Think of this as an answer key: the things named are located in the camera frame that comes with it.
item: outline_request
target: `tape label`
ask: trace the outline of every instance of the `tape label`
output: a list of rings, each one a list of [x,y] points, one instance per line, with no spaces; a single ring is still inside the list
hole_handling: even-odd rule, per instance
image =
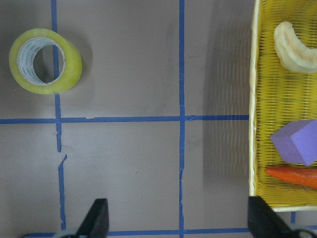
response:
[[[18,67],[21,74],[32,84],[36,85],[48,85],[56,81],[45,83],[39,79],[36,75],[33,62],[36,54],[46,46],[57,46],[62,53],[64,59],[64,53],[59,47],[59,45],[53,40],[46,37],[36,37],[24,43],[24,45],[20,48],[18,54]]]

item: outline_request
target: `gray surface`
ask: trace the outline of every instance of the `gray surface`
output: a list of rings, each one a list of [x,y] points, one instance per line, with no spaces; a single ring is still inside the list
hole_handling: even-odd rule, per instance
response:
[[[55,117],[54,96],[25,91],[8,68],[18,35],[51,28],[50,4],[0,2],[0,119]],[[58,32],[83,59],[79,83],[60,96],[62,117],[179,115],[178,4],[58,0]],[[185,1],[187,115],[248,114],[253,4]],[[42,57],[49,75],[50,52]],[[0,125],[0,133],[0,237],[60,229],[57,168],[66,154],[67,227],[80,224],[95,198],[108,197],[111,231],[178,229],[178,122],[65,123],[61,153],[54,124]],[[248,122],[187,121],[185,228],[245,228],[247,196]],[[290,222],[290,213],[279,215]],[[297,213],[299,224],[316,218],[316,211]]]
[[[176,0],[59,0],[59,33],[84,62],[62,116],[178,115],[178,11]]]
[[[247,227],[247,129],[247,121],[187,124],[186,229]]]
[[[55,125],[0,127],[0,236],[60,229]]]
[[[178,229],[178,130],[177,122],[65,124],[68,225],[107,197],[111,231]]]
[[[249,113],[253,0],[187,0],[188,115]]]

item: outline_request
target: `blue painter's tape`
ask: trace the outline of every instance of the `blue painter's tape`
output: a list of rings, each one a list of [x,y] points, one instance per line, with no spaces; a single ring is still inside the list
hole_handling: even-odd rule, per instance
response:
[[[185,0],[179,0],[179,236],[184,237],[183,172],[185,169]]]
[[[186,120],[249,120],[249,115],[186,116]]]
[[[317,225],[313,225],[313,226],[307,226],[308,228],[312,229],[312,230],[317,230]]]
[[[221,228],[221,229],[197,229],[197,230],[186,230],[188,234],[224,234],[224,233],[248,233],[248,228]]]
[[[79,122],[145,122],[145,121],[179,121],[178,116],[167,117],[99,117],[99,118],[61,118],[62,123]]]
[[[122,231],[109,232],[109,237],[117,236],[159,236],[159,235],[179,235],[178,230],[157,230],[157,231]]]
[[[296,212],[291,212],[291,223],[292,224],[296,223]]]
[[[55,116],[56,116],[56,140],[57,151],[61,152],[61,115],[60,115],[60,98],[59,94],[55,94]]]
[[[57,3],[56,3],[56,0],[51,0],[51,19],[52,19],[52,31],[57,32]]]
[[[52,119],[52,118],[0,119],[0,124],[55,124],[55,119]]]
[[[55,233],[34,233],[23,236],[22,238],[39,238],[39,237],[53,237]]]
[[[64,187],[64,162],[67,160],[67,155],[58,166],[58,186],[59,186],[59,203],[60,203],[60,227],[66,229],[66,213],[65,213],[65,187]]]
[[[106,117],[92,118],[89,122],[143,122],[143,121],[179,121],[179,117]]]
[[[52,31],[57,32],[57,3],[56,0],[51,0],[51,21]],[[53,73],[54,79],[58,78],[58,48],[53,46]],[[56,117],[56,140],[57,151],[61,152],[61,115],[60,115],[60,98],[59,94],[55,94],[55,117]]]

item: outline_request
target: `purple foam block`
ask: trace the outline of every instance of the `purple foam block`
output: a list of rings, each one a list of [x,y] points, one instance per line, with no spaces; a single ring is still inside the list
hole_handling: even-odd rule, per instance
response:
[[[270,138],[285,162],[310,165],[317,160],[315,119],[290,122]]]

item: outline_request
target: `wicker basket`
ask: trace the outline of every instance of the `wicker basket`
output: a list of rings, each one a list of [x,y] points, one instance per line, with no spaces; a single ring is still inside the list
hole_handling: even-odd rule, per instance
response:
[[[317,210],[317,190],[267,175],[268,166],[285,163],[269,136],[295,120],[317,118],[317,73],[283,68],[273,33],[282,21],[293,23],[299,39],[317,48],[317,1],[256,0],[250,64],[250,195],[261,196],[275,211]],[[311,168],[317,168],[314,162]]]

